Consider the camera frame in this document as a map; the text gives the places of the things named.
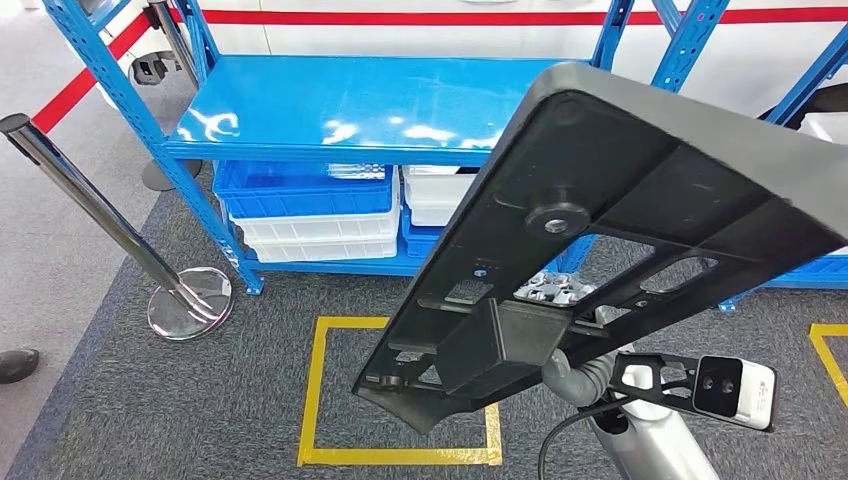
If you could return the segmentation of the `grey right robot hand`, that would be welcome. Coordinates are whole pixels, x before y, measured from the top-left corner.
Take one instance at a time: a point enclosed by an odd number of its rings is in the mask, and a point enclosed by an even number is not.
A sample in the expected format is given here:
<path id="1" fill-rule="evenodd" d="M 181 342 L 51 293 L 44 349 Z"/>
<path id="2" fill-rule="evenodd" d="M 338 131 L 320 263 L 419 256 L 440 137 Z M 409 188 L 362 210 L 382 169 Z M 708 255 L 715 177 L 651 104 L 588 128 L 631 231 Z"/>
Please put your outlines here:
<path id="1" fill-rule="evenodd" d="M 513 298 L 544 304 L 573 306 L 597 288 L 596 284 L 581 279 L 576 273 L 540 271 L 522 284 L 513 293 Z M 587 325 L 604 326 L 630 312 L 631 310 L 626 308 L 601 305 L 595 308 L 592 313 L 577 318 L 576 321 Z"/>

